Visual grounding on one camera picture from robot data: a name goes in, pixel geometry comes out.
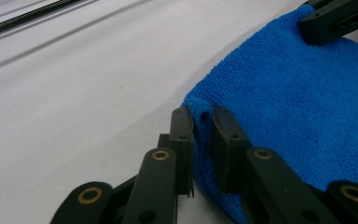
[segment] white surface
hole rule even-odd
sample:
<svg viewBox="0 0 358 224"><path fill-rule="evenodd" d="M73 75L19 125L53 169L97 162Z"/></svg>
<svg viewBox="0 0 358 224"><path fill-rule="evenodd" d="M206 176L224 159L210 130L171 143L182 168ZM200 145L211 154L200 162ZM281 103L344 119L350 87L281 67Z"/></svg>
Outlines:
<svg viewBox="0 0 358 224"><path fill-rule="evenodd" d="M0 21L54 1L0 14L35 2ZM0 35L0 224L49 223L79 185L136 175L186 93L302 2L89 0ZM231 223L197 191L178 207L178 223Z"/></svg>

